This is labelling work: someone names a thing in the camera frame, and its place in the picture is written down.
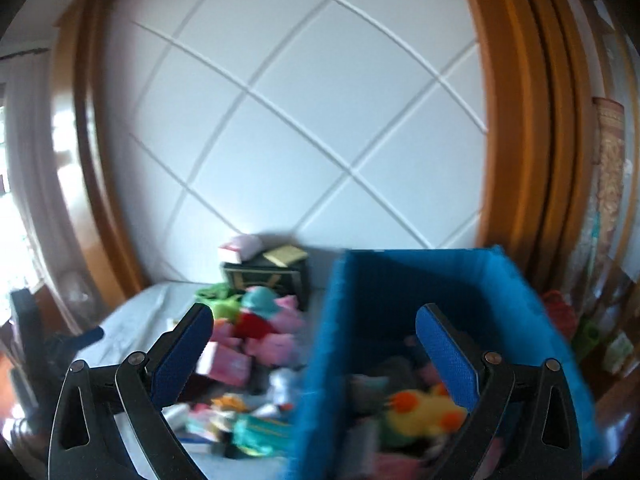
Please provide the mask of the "teal pig plush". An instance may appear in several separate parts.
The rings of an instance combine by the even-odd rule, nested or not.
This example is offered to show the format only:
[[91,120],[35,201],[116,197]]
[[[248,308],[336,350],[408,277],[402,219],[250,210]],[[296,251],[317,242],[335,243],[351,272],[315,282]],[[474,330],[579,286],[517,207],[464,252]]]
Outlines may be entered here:
[[298,302],[295,295],[279,296],[269,287],[253,286],[242,296],[241,307],[244,311],[269,320],[283,309],[296,310]]

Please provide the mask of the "blue plastic storage crate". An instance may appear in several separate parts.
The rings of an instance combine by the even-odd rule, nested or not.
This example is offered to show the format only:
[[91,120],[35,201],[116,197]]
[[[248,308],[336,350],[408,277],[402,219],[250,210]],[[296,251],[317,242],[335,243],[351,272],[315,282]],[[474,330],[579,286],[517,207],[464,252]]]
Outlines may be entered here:
[[349,377],[416,336],[468,419],[434,469],[469,479],[491,441],[497,479],[578,479],[602,457],[573,352],[500,248],[349,250],[329,279],[286,476],[329,479],[344,448]]

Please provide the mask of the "yellow duck plush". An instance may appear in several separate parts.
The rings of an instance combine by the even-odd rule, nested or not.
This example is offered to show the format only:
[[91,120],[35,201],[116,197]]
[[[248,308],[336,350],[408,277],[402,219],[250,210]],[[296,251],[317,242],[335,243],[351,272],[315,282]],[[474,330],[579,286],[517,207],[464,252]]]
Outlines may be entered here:
[[393,393],[383,410],[385,427],[405,440],[454,434],[466,416],[466,409],[454,403],[443,384],[427,392],[408,389]]

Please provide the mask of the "blue striped bed sheet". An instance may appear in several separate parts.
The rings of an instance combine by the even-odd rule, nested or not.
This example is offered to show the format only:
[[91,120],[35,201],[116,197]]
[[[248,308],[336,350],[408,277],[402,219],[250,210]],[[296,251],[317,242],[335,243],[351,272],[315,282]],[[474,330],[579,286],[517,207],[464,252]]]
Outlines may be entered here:
[[[103,337],[77,353],[92,367],[118,365],[131,353],[148,352],[163,333],[171,330],[190,310],[195,293],[202,286],[192,283],[163,282],[151,286],[126,301],[110,314],[100,327]],[[158,378],[155,388],[165,396],[171,393],[184,402],[213,389],[214,382],[196,372],[194,344],[184,342],[174,354],[171,373]],[[311,479],[303,472],[298,458],[256,458],[253,465],[242,460],[223,460],[196,456],[195,461],[209,479]]]

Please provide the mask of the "green frog plush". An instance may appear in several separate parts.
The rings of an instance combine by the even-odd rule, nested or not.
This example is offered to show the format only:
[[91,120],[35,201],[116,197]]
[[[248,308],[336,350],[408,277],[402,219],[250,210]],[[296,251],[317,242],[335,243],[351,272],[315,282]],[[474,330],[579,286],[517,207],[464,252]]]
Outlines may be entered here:
[[227,283],[211,284],[195,292],[194,301],[205,304],[213,312],[215,320],[223,318],[234,323],[241,311],[242,294],[238,294]]

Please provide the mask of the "yellow sticky note pad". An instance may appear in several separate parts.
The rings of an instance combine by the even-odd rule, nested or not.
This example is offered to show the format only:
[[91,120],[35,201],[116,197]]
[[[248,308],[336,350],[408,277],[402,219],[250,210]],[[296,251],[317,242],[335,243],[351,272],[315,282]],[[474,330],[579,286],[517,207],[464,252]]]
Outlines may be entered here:
[[288,244],[267,250],[262,256],[275,266],[287,268],[294,263],[306,260],[308,258],[308,252],[305,252],[302,248]]

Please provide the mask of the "wooden headboard frame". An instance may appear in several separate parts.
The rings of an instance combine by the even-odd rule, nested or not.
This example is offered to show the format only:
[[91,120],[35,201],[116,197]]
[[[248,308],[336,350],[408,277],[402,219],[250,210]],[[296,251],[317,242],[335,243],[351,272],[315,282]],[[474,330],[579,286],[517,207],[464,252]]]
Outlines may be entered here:
[[499,245],[562,283],[591,176],[567,0],[73,0],[56,23],[65,205],[106,313],[220,277],[235,234]]

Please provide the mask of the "pink tissue box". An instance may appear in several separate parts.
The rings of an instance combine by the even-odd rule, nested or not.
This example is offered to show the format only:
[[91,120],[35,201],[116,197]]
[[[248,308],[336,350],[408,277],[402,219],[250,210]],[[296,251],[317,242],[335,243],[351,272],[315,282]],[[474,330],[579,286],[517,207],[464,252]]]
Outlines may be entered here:
[[253,234],[241,234],[218,248],[218,258],[223,263],[242,264],[264,250],[262,239]]

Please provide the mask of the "black cabinet box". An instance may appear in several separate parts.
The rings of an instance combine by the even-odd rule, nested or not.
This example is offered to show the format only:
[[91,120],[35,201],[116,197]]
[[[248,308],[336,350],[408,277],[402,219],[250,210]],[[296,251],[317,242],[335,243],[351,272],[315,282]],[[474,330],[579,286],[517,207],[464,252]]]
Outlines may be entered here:
[[223,263],[221,272],[228,284],[236,290],[265,286],[280,296],[295,295],[299,299],[309,294],[309,275],[305,260],[290,266],[277,266],[264,257],[246,263]]

